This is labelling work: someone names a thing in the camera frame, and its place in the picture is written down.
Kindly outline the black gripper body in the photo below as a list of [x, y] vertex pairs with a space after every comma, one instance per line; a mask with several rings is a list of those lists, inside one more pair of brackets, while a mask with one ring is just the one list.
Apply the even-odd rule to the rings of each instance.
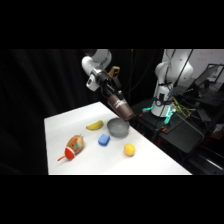
[[112, 91], [114, 91], [114, 93], [116, 93], [116, 89], [115, 89], [116, 86], [115, 86], [114, 80], [110, 78], [105, 71], [101, 71], [97, 75], [97, 83], [99, 84], [101, 88], [101, 93], [103, 95], [108, 95], [107, 88], [111, 89]]

